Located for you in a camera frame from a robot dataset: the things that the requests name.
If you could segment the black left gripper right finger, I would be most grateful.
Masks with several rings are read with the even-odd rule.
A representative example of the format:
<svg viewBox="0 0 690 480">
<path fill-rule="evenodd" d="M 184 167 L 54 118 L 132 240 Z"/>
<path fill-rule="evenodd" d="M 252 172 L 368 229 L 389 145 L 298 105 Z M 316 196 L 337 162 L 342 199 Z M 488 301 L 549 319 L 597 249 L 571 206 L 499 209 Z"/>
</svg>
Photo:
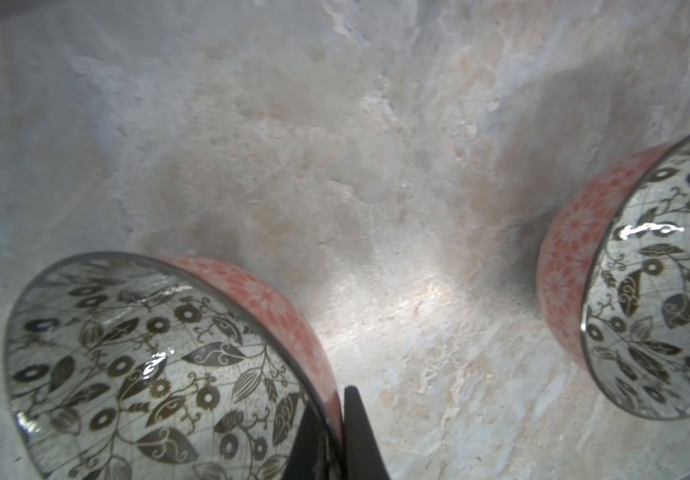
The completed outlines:
<svg viewBox="0 0 690 480">
<path fill-rule="evenodd" d="M 390 480 L 360 392 L 344 389 L 344 446 L 349 480 Z"/>
</svg>

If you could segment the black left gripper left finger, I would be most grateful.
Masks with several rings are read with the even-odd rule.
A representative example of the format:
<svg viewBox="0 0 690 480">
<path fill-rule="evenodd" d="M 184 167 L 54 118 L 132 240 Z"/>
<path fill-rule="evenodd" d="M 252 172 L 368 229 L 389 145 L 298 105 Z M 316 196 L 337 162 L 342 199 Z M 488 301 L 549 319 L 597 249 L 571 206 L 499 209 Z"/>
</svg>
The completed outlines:
<svg viewBox="0 0 690 480">
<path fill-rule="evenodd" d="M 315 409 L 308 405 L 303 413 L 282 480 L 321 480 L 324 478 L 324 431 Z"/>
</svg>

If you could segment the black floral pattern bowl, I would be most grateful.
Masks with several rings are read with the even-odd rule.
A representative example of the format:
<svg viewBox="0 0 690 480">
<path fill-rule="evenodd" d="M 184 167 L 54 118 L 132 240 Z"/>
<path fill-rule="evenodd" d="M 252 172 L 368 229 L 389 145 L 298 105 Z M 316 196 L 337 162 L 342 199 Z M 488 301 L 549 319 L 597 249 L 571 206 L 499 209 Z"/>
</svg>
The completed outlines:
<svg viewBox="0 0 690 480">
<path fill-rule="evenodd" d="M 9 406 L 44 479 L 281 479 L 305 408 L 345 475 L 337 385 L 290 301 L 198 257 L 94 252 L 35 276 L 7 321 Z"/>
</svg>

